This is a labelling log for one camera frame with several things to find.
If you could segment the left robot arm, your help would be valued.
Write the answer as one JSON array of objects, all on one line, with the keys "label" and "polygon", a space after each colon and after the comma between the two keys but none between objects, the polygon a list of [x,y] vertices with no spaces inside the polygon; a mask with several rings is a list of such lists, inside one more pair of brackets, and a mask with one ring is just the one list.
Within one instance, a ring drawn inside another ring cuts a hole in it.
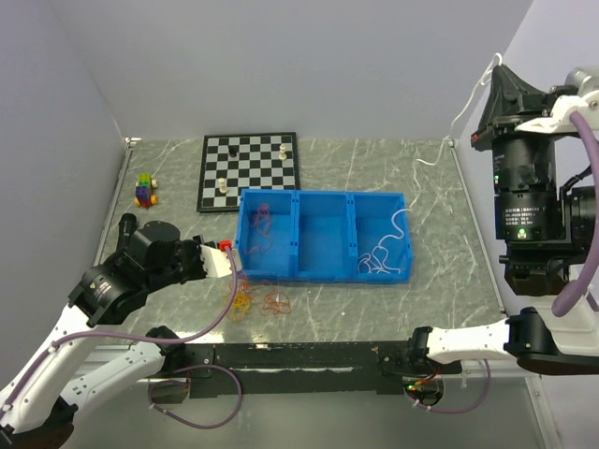
[{"label": "left robot arm", "polygon": [[140,356],[126,355],[87,376],[76,374],[100,339],[123,337],[119,326],[150,294],[208,278],[211,249],[200,236],[182,239],[166,222],[121,226],[116,251],[84,272],[49,336],[2,389],[2,447],[59,447],[71,436],[77,414],[127,382],[158,371],[180,372],[183,341],[162,328],[137,339]]}]

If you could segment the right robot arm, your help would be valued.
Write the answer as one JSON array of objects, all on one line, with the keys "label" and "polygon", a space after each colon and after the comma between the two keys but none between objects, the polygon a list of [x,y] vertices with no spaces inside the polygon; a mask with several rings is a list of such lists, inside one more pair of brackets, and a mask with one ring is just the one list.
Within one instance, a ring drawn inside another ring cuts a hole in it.
[{"label": "right robot arm", "polygon": [[[548,91],[498,65],[472,147],[491,151],[495,233],[512,292],[527,308],[493,324],[417,328],[404,359],[418,373],[449,372],[463,360],[514,360],[541,375],[598,371],[598,70],[573,69]],[[555,144],[578,138],[589,163],[556,180]]]}]

